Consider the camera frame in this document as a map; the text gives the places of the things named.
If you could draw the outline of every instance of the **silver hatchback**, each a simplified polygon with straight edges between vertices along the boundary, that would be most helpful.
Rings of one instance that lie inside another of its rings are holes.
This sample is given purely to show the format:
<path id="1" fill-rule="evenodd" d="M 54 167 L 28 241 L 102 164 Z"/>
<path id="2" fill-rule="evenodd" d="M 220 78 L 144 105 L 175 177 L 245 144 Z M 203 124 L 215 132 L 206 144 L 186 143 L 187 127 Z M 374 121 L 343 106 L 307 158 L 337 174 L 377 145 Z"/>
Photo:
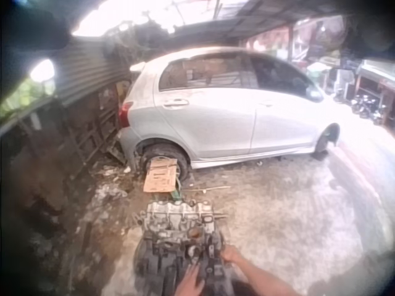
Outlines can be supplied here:
<path id="1" fill-rule="evenodd" d="M 155 157 L 176 158 L 183 179 L 189 166 L 322 152 L 339 137 L 331 98 L 268 55 L 188 49 L 131 71 L 140 74 L 119 116 L 121 145 L 135 168 L 145 170 Z"/>

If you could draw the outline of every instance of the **cardboard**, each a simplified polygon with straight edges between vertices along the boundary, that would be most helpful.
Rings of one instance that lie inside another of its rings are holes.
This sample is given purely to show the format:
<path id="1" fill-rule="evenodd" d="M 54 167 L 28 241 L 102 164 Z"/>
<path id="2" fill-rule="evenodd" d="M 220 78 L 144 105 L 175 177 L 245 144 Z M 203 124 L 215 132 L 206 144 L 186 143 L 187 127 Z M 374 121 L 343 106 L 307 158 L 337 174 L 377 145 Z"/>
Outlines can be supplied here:
<path id="1" fill-rule="evenodd" d="M 156 158 L 151 161 L 144 182 L 144 192 L 172 192 L 175 190 L 177 159 Z"/>

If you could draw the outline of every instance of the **hand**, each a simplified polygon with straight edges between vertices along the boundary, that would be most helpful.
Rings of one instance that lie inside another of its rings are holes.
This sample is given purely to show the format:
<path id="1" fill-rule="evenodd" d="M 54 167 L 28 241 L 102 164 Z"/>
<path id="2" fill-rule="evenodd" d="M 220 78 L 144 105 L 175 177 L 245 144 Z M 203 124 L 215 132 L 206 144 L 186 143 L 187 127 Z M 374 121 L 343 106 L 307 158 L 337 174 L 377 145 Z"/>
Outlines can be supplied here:
<path id="1" fill-rule="evenodd" d="M 175 291 L 175 296 L 199 296 L 203 291 L 204 281 L 201 281 L 199 285 L 196 286 L 196 278 L 198 277 L 199 264 L 189 265 L 183 280 L 177 287 Z"/>
<path id="2" fill-rule="evenodd" d="M 221 251 L 221 257 L 225 261 L 232 263 L 240 262 L 240 260 L 243 259 L 243 256 L 234 245 L 225 245 L 225 248 Z"/>

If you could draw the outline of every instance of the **rear door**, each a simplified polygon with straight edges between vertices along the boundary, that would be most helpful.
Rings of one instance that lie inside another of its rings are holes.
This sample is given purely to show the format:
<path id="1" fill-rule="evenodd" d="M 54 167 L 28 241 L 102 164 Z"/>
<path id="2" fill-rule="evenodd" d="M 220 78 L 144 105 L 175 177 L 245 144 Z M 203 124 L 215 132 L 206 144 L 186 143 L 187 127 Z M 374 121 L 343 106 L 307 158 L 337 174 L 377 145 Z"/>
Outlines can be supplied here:
<path id="1" fill-rule="evenodd" d="M 251 55 L 251 66 L 256 73 L 251 97 L 256 100 L 257 116 L 250 153 L 314 145 L 322 99 L 314 84 L 294 67 L 269 56 Z"/>
<path id="2" fill-rule="evenodd" d="M 156 107 L 197 158 L 246 155 L 255 105 L 237 53 L 176 60 L 158 75 Z"/>

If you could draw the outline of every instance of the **metal wall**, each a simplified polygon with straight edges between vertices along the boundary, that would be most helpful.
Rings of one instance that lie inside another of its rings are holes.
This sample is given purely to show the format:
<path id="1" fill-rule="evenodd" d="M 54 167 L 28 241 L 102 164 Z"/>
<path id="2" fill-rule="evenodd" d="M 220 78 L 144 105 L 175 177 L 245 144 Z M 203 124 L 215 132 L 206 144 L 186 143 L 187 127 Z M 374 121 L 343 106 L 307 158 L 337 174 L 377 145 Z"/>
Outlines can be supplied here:
<path id="1" fill-rule="evenodd" d="M 129 79 L 129 65 L 121 62 L 111 40 L 74 37 L 52 61 L 58 99 L 70 105 L 108 84 Z"/>

